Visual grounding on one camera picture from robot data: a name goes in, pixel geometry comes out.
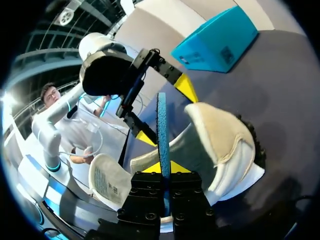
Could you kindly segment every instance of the blue sponge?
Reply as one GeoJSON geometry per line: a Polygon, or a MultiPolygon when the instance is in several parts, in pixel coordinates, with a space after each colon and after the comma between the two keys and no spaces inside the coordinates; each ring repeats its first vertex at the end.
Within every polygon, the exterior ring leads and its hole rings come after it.
{"type": "Polygon", "coordinates": [[[170,214],[170,202],[169,202],[169,181],[170,181],[170,159],[169,159],[169,135],[168,135],[168,123],[167,123],[167,104],[166,94],[160,92],[157,95],[157,118],[156,118],[156,131],[157,131],[157,143],[158,153],[160,159],[161,173],[164,178],[164,206],[165,216],[170,214]]]}

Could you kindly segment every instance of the blue box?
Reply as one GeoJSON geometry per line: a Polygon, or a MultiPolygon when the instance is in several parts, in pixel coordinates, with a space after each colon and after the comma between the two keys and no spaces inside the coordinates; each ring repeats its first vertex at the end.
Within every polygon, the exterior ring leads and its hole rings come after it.
{"type": "Polygon", "coordinates": [[[171,55],[189,70],[227,73],[257,35],[246,13],[235,6],[202,24],[171,55]]]}

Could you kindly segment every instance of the white robotic arm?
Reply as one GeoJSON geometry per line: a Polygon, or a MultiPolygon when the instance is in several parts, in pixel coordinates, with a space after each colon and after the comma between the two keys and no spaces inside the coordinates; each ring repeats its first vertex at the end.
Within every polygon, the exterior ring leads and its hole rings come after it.
{"type": "MultiPolygon", "coordinates": [[[[83,61],[98,51],[112,50],[127,53],[126,48],[122,44],[98,32],[88,34],[79,44],[79,54],[83,61]]],[[[82,83],[80,82],[49,109],[37,115],[32,122],[32,132],[43,146],[45,164],[50,171],[58,171],[61,164],[59,157],[61,134],[55,128],[55,124],[77,104],[79,98],[84,93],[82,83]]]]}
{"type": "Polygon", "coordinates": [[[51,171],[57,171],[60,167],[61,134],[55,124],[77,104],[83,93],[82,84],[79,83],[32,122],[32,132],[43,146],[45,163],[51,171]]]}

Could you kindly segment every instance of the screw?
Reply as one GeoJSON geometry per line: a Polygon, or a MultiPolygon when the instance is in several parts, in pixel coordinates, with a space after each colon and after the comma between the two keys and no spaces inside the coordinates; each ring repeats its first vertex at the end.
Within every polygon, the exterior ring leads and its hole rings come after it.
{"type": "Polygon", "coordinates": [[[183,213],[179,213],[175,216],[175,218],[178,220],[178,221],[183,221],[185,220],[185,215],[183,213]]]}
{"type": "Polygon", "coordinates": [[[138,192],[138,189],[136,189],[135,187],[133,187],[133,188],[131,188],[131,190],[130,190],[130,193],[136,193],[136,192],[138,192]]]}
{"type": "Polygon", "coordinates": [[[206,214],[207,216],[213,216],[213,215],[214,215],[214,210],[213,210],[212,208],[209,208],[209,209],[205,212],[205,214],[206,214]]]}
{"type": "Polygon", "coordinates": [[[145,215],[145,218],[147,220],[155,220],[157,218],[157,215],[155,213],[150,212],[145,215]]]}
{"type": "Polygon", "coordinates": [[[194,190],[194,192],[195,192],[196,194],[202,193],[202,189],[201,189],[201,188],[197,188],[197,189],[194,190]]]}
{"type": "Polygon", "coordinates": [[[125,210],[123,208],[119,208],[116,212],[118,213],[118,216],[125,214],[125,210]]]}

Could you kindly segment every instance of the yellow triangle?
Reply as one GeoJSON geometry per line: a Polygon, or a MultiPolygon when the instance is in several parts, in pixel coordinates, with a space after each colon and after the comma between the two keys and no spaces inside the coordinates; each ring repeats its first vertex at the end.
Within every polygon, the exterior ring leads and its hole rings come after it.
{"type": "MultiPolygon", "coordinates": [[[[174,161],[170,161],[170,165],[171,165],[171,173],[172,174],[176,174],[177,172],[190,173],[190,171],[188,169],[185,169],[183,166],[180,166],[179,164],[175,163],[174,161]]],[[[152,172],[156,172],[158,174],[161,173],[160,162],[157,162],[155,165],[152,165],[151,167],[149,167],[143,171],[143,173],[152,173],[152,172]]]]}
{"type": "Polygon", "coordinates": [[[190,78],[185,73],[179,77],[174,84],[174,87],[185,95],[191,102],[196,103],[199,101],[194,86],[192,85],[190,78]]]}
{"type": "Polygon", "coordinates": [[[156,144],[154,144],[154,143],[150,140],[149,137],[147,137],[147,135],[146,135],[143,131],[140,131],[135,138],[136,138],[136,139],[139,139],[140,141],[145,142],[146,144],[149,144],[149,145],[151,145],[151,146],[154,146],[154,147],[157,146],[156,144]]]}

